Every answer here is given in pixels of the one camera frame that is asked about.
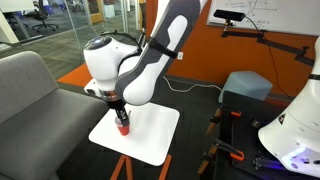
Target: white robot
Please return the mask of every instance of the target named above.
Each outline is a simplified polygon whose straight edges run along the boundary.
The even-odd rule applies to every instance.
[[[177,52],[187,40],[207,0],[159,0],[151,40],[142,50],[109,36],[88,42],[84,56],[93,80],[85,91],[115,109],[123,126],[129,125],[125,103],[143,105],[155,92]],[[320,40],[316,43],[320,52]],[[320,55],[312,75],[290,106],[259,130],[265,148],[290,171],[320,177]]]
[[[307,84],[277,119],[259,130],[263,146],[286,169],[320,178],[320,38]]]
[[[129,124],[125,103],[143,105],[152,99],[158,79],[187,40],[206,1],[159,1],[155,28],[142,52],[109,36],[87,43],[84,57],[93,80],[85,89],[108,102],[123,126]]]

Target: black cable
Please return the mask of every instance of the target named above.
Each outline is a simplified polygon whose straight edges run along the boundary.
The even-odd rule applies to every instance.
[[[271,57],[271,60],[272,60],[273,68],[274,68],[275,73],[276,73],[276,83],[277,83],[277,86],[278,86],[278,88],[282,91],[282,93],[285,94],[285,95],[288,97],[288,99],[290,99],[290,101],[292,101],[292,98],[281,88],[281,86],[280,86],[280,84],[279,84],[278,70],[277,70],[277,66],[276,66],[276,63],[275,63],[275,61],[274,61],[273,54],[272,54],[272,52],[271,52],[270,46],[268,46],[268,49],[269,49],[270,57]]]
[[[256,26],[256,24],[249,18],[249,17],[245,17],[247,19],[249,19],[249,21],[253,24],[253,26],[256,28],[256,30],[258,31],[259,34],[262,35],[261,31],[258,29],[258,27]],[[276,73],[276,83],[277,83],[277,86],[278,88],[282,91],[283,94],[285,94],[288,99],[290,99],[292,101],[292,98],[281,88],[280,84],[279,84],[279,76],[278,76],[278,70],[277,70],[277,67],[276,67],[276,63],[275,63],[275,60],[273,58],[273,54],[271,52],[271,48],[270,46],[268,46],[268,50],[269,50],[269,54],[270,54],[270,57],[271,57],[271,60],[272,60],[272,64],[273,64],[273,68],[275,70],[275,73]]]
[[[249,19],[249,21],[253,24],[253,26],[256,28],[256,30],[258,31],[259,34],[262,34],[261,31],[256,26],[256,24],[249,17],[245,16],[245,18]]]

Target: couch cushion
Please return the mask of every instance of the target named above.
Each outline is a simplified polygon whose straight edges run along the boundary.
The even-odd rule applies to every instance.
[[[58,88],[42,58],[23,52],[0,59],[0,124]]]
[[[0,173],[48,179],[107,110],[101,100],[53,91],[0,125]]]

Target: wall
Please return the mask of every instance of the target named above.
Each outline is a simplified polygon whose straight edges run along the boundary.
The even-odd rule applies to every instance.
[[[147,1],[147,35],[150,35],[156,19],[157,3],[157,0]],[[275,68],[268,47],[256,43],[255,39],[221,38],[223,28],[206,25],[210,4],[211,0],[208,0],[181,49],[184,52],[183,60],[176,60],[167,74],[224,84],[231,72],[252,70],[271,81],[272,93],[283,94],[281,88],[288,95],[296,96],[304,87],[311,67],[295,61],[294,54],[270,48]],[[266,38],[297,48],[309,46],[306,56],[315,58],[314,43],[317,37],[268,32]]]

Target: white table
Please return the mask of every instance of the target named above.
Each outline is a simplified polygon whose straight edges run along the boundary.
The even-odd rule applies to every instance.
[[[160,166],[168,153],[179,119],[175,109],[147,103],[143,106],[125,106],[130,114],[130,132],[122,136],[115,124],[112,109],[101,119],[89,139],[145,163]]]

